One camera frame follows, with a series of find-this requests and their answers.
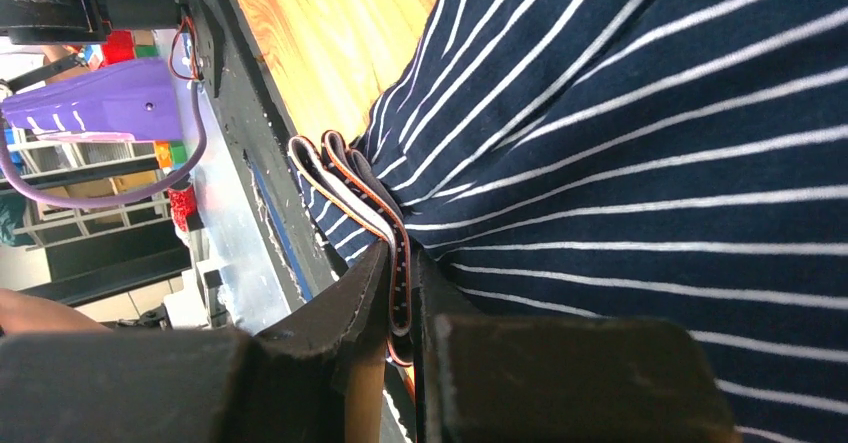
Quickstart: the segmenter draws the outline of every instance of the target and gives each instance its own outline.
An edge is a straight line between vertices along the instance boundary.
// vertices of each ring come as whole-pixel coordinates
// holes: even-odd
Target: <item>navy blue fabric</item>
[[[670,319],[746,441],[846,441],[846,23],[848,0],[438,0],[357,147],[480,308]],[[302,188],[353,261],[373,237]]]

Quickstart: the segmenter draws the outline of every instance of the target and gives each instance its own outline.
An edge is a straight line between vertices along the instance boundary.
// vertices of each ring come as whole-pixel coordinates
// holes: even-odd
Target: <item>tile floor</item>
[[[165,295],[183,289],[181,277],[105,298],[77,308],[95,321],[134,320],[142,313],[162,304]]]

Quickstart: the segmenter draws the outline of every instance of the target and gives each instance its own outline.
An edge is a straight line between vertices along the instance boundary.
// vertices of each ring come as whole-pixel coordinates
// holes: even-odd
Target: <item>red object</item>
[[[185,190],[168,188],[168,198],[171,200],[171,218],[174,220],[174,224],[183,232],[188,232],[186,218],[197,212],[194,186],[189,186]]]
[[[100,48],[103,50],[102,66],[135,59],[135,41],[129,31],[113,31],[106,43],[101,45]]]

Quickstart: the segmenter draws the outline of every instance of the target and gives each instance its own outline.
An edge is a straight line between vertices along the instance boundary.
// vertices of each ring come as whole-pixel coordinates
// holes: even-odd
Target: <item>folded ribbon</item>
[[[395,364],[411,366],[411,256],[400,208],[372,173],[365,156],[350,148],[337,131],[324,133],[320,154],[302,136],[289,140],[288,150],[295,170],[312,188],[366,231],[388,243],[392,265],[388,351]]]

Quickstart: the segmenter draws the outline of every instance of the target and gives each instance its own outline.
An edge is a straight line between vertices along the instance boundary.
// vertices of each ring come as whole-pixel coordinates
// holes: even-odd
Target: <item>red wire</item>
[[[189,55],[189,62],[191,68],[191,75],[186,76],[180,74],[174,68],[174,52],[177,48],[177,43],[180,41],[180,36],[182,36],[183,30],[188,27],[189,37],[191,38],[191,54]],[[168,69],[171,70],[171,74],[175,77],[185,80],[185,81],[197,81],[200,80],[200,72],[197,70],[197,48],[195,43],[197,42],[197,32],[194,29],[194,22],[191,17],[185,16],[183,17],[183,21],[180,23],[180,27],[177,29],[177,34],[174,35],[174,40],[171,42],[171,54],[168,56]]]

